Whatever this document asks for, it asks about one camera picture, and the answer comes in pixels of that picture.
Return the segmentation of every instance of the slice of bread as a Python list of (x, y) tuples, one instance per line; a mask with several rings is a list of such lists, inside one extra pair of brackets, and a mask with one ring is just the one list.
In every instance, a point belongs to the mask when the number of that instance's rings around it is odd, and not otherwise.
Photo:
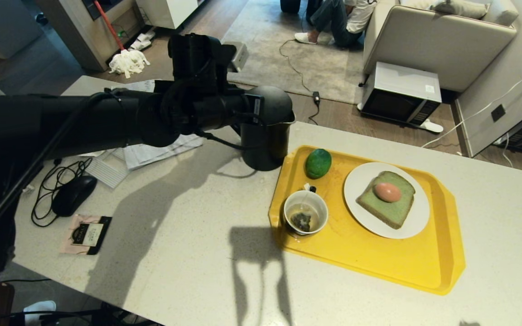
[[(373, 188), (381, 182), (391, 183), (398, 187), (400, 192), (402, 192), (402, 198), (397, 202), (385, 202), (378, 198)], [(384, 171), (372, 179), (364, 193), (356, 199), (356, 202), (389, 227), (397, 230), (404, 225), (412, 203), (414, 203), (415, 193), (416, 190), (414, 190), (414, 187), (408, 180), (396, 173)]]

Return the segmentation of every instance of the yellow tray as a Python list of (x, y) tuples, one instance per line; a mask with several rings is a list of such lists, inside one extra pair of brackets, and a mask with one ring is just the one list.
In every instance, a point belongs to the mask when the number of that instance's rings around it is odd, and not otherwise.
[[(371, 159), (330, 151), (332, 167), (324, 177), (311, 180), (305, 161), (315, 147), (302, 146), (287, 155), (279, 175), (269, 220), (273, 235), (284, 250), (435, 293), (449, 293), (464, 270), (464, 251), (454, 196), (433, 175), (400, 167), (424, 189), (429, 199), (426, 228), (408, 239), (386, 239), (371, 233), (350, 213), (343, 198), (346, 176)], [(285, 199), (309, 182), (325, 199), (328, 224), (316, 235), (292, 235), (282, 221)]]

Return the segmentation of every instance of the label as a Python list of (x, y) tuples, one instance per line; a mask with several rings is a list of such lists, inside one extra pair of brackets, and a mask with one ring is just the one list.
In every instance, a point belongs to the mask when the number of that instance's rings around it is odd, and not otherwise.
[(103, 227), (104, 225), (99, 223), (80, 223), (78, 229), (72, 233), (72, 244), (96, 246)]

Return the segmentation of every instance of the white plate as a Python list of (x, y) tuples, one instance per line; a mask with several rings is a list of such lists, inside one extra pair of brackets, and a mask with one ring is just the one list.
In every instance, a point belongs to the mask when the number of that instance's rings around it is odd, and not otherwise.
[[(401, 228), (395, 230), (365, 210), (356, 199), (366, 190), (370, 181), (383, 171), (397, 173), (408, 180), (416, 190), (414, 202)], [(343, 196), (354, 218), (366, 229), (390, 239), (414, 237), (426, 227), (430, 218), (430, 206), (426, 193), (414, 178), (394, 165), (386, 163), (366, 163), (348, 174), (343, 186)]]

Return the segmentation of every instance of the egg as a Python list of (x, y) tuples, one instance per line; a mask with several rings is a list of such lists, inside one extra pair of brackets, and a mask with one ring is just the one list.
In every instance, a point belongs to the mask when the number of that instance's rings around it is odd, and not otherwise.
[(397, 202), (402, 198), (402, 192), (394, 184), (381, 182), (373, 188), (373, 193), (385, 202)]

